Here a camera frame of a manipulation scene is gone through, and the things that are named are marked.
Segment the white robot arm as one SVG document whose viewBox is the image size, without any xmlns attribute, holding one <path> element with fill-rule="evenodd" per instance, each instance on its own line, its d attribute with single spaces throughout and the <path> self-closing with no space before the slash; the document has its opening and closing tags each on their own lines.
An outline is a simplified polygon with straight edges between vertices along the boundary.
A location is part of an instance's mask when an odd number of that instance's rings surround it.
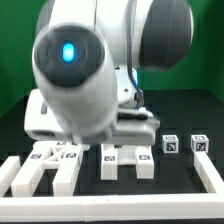
<svg viewBox="0 0 224 224">
<path fill-rule="evenodd" d="M 152 145 L 136 69 L 166 70 L 193 39 L 188 0 L 46 0 L 36 25 L 36 89 L 24 129 L 35 140 Z"/>
</svg>

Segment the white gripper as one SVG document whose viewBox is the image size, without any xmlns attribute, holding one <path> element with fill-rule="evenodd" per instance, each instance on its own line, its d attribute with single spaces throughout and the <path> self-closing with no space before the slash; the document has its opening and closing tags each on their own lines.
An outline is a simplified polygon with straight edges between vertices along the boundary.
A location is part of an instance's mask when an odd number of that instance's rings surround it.
<svg viewBox="0 0 224 224">
<path fill-rule="evenodd" d="M 35 140 L 68 141 L 76 144 L 154 145 L 161 122 L 150 111 L 120 109 L 118 123 L 111 135 L 81 139 L 66 133 L 56 121 L 38 89 L 31 91 L 25 112 L 24 129 Z"/>
</svg>

